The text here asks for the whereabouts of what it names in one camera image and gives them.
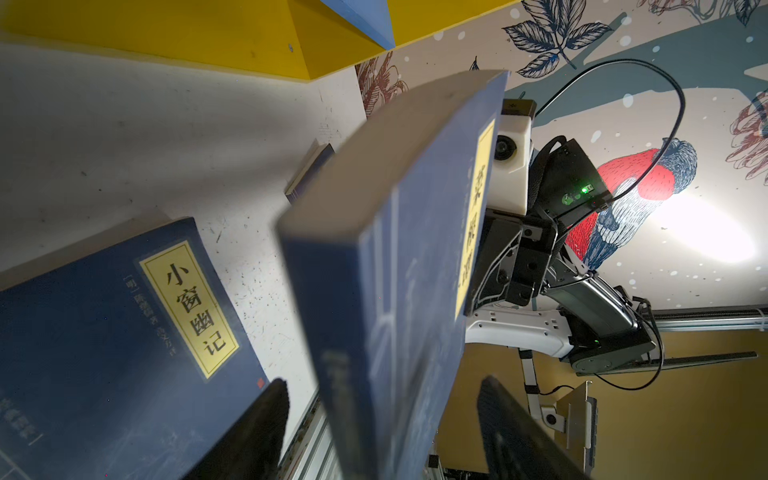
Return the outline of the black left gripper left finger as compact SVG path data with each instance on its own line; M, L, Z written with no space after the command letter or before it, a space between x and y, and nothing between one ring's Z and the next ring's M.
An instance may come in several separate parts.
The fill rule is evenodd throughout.
M275 379L184 479L276 479L289 409Z

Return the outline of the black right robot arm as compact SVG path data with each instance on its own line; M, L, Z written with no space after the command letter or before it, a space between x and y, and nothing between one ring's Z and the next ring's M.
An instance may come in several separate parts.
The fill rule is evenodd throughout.
M746 353L665 361L660 334L761 330L767 307L654 312L590 270L567 245L565 222L594 213L612 196L574 140L546 145L528 177L526 216L487 209L466 309L465 340L539 352L579 376L676 369L748 359Z

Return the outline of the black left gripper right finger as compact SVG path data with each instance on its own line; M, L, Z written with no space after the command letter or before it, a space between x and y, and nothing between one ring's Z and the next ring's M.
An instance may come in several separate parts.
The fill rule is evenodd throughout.
M476 407L491 479L588 479L495 377L482 380Z

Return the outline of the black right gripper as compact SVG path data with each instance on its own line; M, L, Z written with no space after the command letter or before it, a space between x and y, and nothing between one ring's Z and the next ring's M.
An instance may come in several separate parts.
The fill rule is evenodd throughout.
M546 215L487 212L464 315L507 302L525 307L567 284L564 227Z

